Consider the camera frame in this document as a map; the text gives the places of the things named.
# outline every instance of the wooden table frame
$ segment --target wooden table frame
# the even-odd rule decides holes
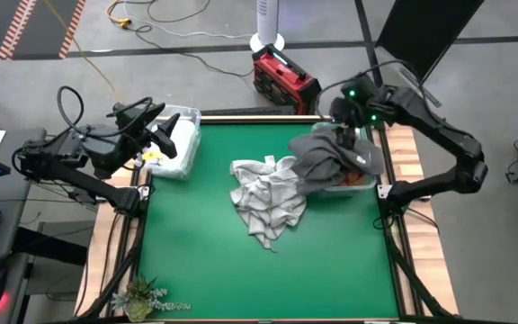
[[[287,123],[316,122],[317,120],[317,116],[204,116],[201,122],[234,123],[244,121],[269,121]],[[422,179],[423,169],[421,168],[417,154],[412,130],[406,126],[395,125],[386,130],[385,133],[388,139],[390,159],[392,160],[392,168],[396,179],[407,180],[408,182]],[[376,131],[373,132],[373,138],[375,143],[379,145],[380,137]],[[112,179],[110,179],[108,183],[110,185],[127,186],[131,184],[131,180],[134,178],[133,180],[136,180],[134,185],[142,185],[146,183],[147,177],[147,172],[144,170],[134,176],[133,172],[122,168],[113,174]],[[383,175],[381,179],[384,184],[388,183],[386,175]],[[429,202],[413,202],[410,207],[434,220],[433,210]],[[418,277],[444,309],[451,313],[457,313],[457,306],[451,288],[451,280],[447,272],[447,265],[445,264],[437,229],[432,224],[414,215],[412,211],[408,211],[402,221],[404,224],[402,228],[406,230],[406,235],[400,232],[400,226],[391,227],[397,246],[401,248],[402,242],[408,240],[408,246],[410,247],[412,255],[412,264],[415,267],[415,272]],[[127,253],[131,248],[139,222],[137,219],[131,221],[126,220],[127,225],[129,225],[127,236],[122,235],[124,222],[124,217],[115,217],[113,208],[109,204],[103,203],[99,207],[94,233],[89,245],[88,268],[86,268],[88,274],[84,273],[83,275],[84,278],[85,275],[88,275],[85,296],[83,296],[85,280],[82,280],[79,296],[77,297],[76,305],[78,305],[83,298],[81,310],[78,314],[85,312],[91,306],[95,298],[99,296],[102,289],[102,282],[104,287],[111,279],[116,260],[121,261],[123,252]],[[110,242],[109,237],[112,226],[113,232]],[[119,248],[122,244],[121,242],[125,239],[127,239],[126,248]],[[401,301],[397,303],[399,312],[401,313],[400,315],[417,314],[418,312],[414,307],[412,289],[406,276],[402,273],[398,265],[397,270],[394,269],[395,267],[392,267],[392,272],[397,272],[397,274],[394,273],[393,275],[394,278],[397,278],[396,280],[398,280],[398,286],[400,287],[400,289],[398,289],[397,284],[394,283],[396,291],[399,291],[401,295]],[[121,280],[119,285],[120,291],[123,290],[125,285],[129,282],[131,270],[132,269],[128,270]],[[106,311],[107,310],[104,309],[101,316],[105,316],[107,314]]]

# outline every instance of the gray towel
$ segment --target gray towel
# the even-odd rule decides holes
[[[295,157],[284,157],[275,163],[273,156],[265,163],[237,160],[231,163],[230,172],[241,184],[232,190],[231,201],[237,214],[264,248],[272,249],[287,226],[295,226],[305,211],[304,195],[297,193],[299,178],[290,169]]]
[[[342,148],[330,130],[316,130],[292,139],[289,150],[297,157],[291,169],[301,178],[297,183],[299,194],[341,184],[345,170],[362,171],[372,176],[384,171],[380,148],[366,139],[356,140],[353,150]]]

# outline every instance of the orange striped tape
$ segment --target orange striped tape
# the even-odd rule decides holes
[[[71,46],[71,41],[73,41],[73,37],[76,34],[77,25],[81,20],[81,14],[83,13],[83,7],[85,6],[85,0],[78,0],[76,4],[76,9],[73,12],[73,16],[71,17],[71,22],[67,27],[67,32],[65,34],[65,39],[63,39],[63,44],[61,45],[61,50],[59,51],[59,57],[64,59],[67,56],[67,52],[69,51],[69,46]]]
[[[17,42],[23,34],[25,24],[29,21],[36,3],[37,0],[32,0],[31,2],[29,0],[22,0],[17,6],[15,15],[7,29],[7,34],[1,43],[0,59],[11,59],[13,57],[15,46],[17,46]]]

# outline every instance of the gray floor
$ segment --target gray floor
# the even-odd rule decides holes
[[[154,14],[167,19],[178,17],[203,3],[185,0],[171,6],[159,1]],[[365,0],[364,4],[376,39],[393,1]],[[131,33],[113,27],[103,16],[104,6],[103,2],[85,5],[76,33],[84,50],[148,48]],[[235,14],[228,14],[228,9]],[[129,5],[128,12],[145,17],[141,7]],[[247,34],[255,29],[254,12],[254,0],[213,1],[208,12],[166,27],[181,33]],[[290,41],[362,39],[351,0],[281,0],[280,20],[281,33]],[[486,36],[518,36],[518,1],[486,1],[461,34]],[[147,37],[162,46],[247,42],[206,36],[179,38],[160,30]],[[317,76],[323,86],[369,66],[364,49],[289,50],[287,55]],[[210,64],[239,73],[251,68],[247,52],[202,56]],[[126,102],[152,95],[157,101],[202,110],[268,104],[255,93],[249,77],[242,80],[209,72],[191,58],[135,56],[97,58],[94,62]],[[64,128],[55,105],[55,92],[61,85],[81,92],[84,122],[107,122],[104,115],[110,111],[114,95],[82,59],[71,58],[0,62],[0,128],[44,126],[49,132]],[[512,143],[518,137],[518,43],[452,46],[427,87],[443,103],[436,112],[473,133],[483,143],[489,164],[489,175],[479,194],[446,193],[433,199],[460,313],[470,319],[518,321],[518,185],[509,185],[504,176],[506,167],[516,158]],[[334,93],[327,94],[323,105],[333,97]],[[67,102],[71,107],[68,110],[75,114],[73,102]],[[417,143],[426,174],[436,174],[451,165],[451,158],[422,136],[417,136]],[[37,189],[31,195],[51,198],[53,193]],[[37,212],[41,212],[40,221],[85,221],[94,216],[76,204],[30,203],[24,220]],[[34,299],[26,323],[66,319],[73,307],[73,302]]]

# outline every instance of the dark gray cloth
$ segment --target dark gray cloth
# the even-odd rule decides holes
[[[384,171],[380,148],[366,139],[356,140],[353,150],[342,148],[330,130],[317,130],[292,139],[289,150],[297,157],[291,169],[301,178],[297,184],[299,194],[339,185],[347,171],[362,171],[372,176]]]

